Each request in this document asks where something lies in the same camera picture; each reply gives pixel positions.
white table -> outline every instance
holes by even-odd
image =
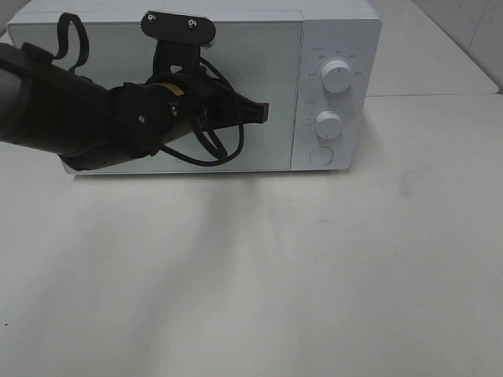
[[[74,180],[1,145],[0,375],[502,375],[503,98],[365,118],[343,173]]]

tile grout line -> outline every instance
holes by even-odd
[[[486,14],[487,11],[487,7],[489,6],[489,1],[490,0],[486,0],[486,5],[484,6],[483,11],[480,13],[479,22],[477,22],[477,26],[475,27],[475,31],[473,32],[472,39],[470,40],[470,44],[468,45],[467,52],[470,52],[470,49],[472,48],[472,44],[477,34],[477,31],[479,31],[479,26],[482,23],[482,19],[484,18],[484,15]]]

white knob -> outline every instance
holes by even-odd
[[[343,59],[329,61],[321,70],[323,87],[330,93],[340,93],[351,86],[353,67]]]
[[[316,117],[316,134],[322,139],[334,139],[343,131],[342,117],[335,112],[322,112]]]

black cable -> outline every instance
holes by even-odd
[[[38,77],[29,69],[20,67],[16,64],[11,63],[8,60],[2,59],[2,58],[0,58],[0,68],[7,69],[8,71],[11,71],[12,73],[16,73],[18,75],[24,75],[30,79],[35,80],[35,81],[42,82],[49,87],[61,90],[62,92],[66,93],[67,95],[74,97],[75,99],[81,101],[83,104],[86,104],[90,108],[101,113],[111,123],[114,123],[118,126],[121,126],[121,127],[128,129],[132,134],[147,141],[151,145],[156,146],[156,148],[158,148],[160,151],[167,153],[170,156],[173,156],[177,159],[180,159],[181,161],[184,161],[186,163],[191,163],[192,165],[197,165],[199,167],[217,167],[217,166],[220,166],[224,163],[228,163],[232,159],[235,159],[236,157],[239,156],[239,154],[243,150],[243,146],[244,146],[243,118],[241,115],[241,109],[239,107],[239,102],[238,102],[236,91],[234,90],[234,88],[230,85],[230,83],[227,81],[227,79],[213,65],[211,65],[207,60],[205,60],[202,57],[200,58],[200,60],[208,69],[210,69],[210,71],[213,72],[213,74],[215,76],[217,76],[229,88],[229,91],[231,92],[231,97],[233,98],[234,106],[236,109],[237,127],[239,130],[239,141],[238,141],[237,148],[231,155],[228,155],[226,158],[219,159],[216,161],[203,161],[203,160],[199,160],[199,159],[194,159],[193,157],[190,157],[190,156],[187,156],[183,153],[180,153],[180,152],[174,150],[173,148],[169,148],[164,144],[158,143],[157,141],[152,140],[150,137],[147,137],[144,134],[140,133],[139,131],[136,131],[133,127],[127,125],[126,123],[123,123],[119,118],[117,118],[115,115],[111,114],[105,108],[102,108],[101,106],[97,106],[93,102],[90,102],[87,98],[81,97],[77,93],[73,93],[72,91],[68,90],[64,86],[55,85],[53,82],[51,82],[49,80],[45,80],[42,77]]]
[[[210,137],[210,140],[213,142],[213,145],[217,148],[218,153],[220,154],[220,159],[227,157],[229,155],[229,153],[227,152],[226,147],[223,145],[223,143],[218,138],[215,131],[214,130],[206,130],[206,133]]]
[[[227,154],[222,153],[222,150],[218,148],[218,146],[212,144],[210,140],[206,136],[204,136],[202,122],[196,116],[189,113],[190,126],[194,135],[196,135],[197,140],[203,145],[204,149],[208,151],[213,157],[216,159],[222,159],[227,156]]]

wall tile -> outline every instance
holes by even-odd
[[[414,0],[450,37],[468,50],[487,0]]]
[[[503,89],[503,1],[489,0],[469,54]]]

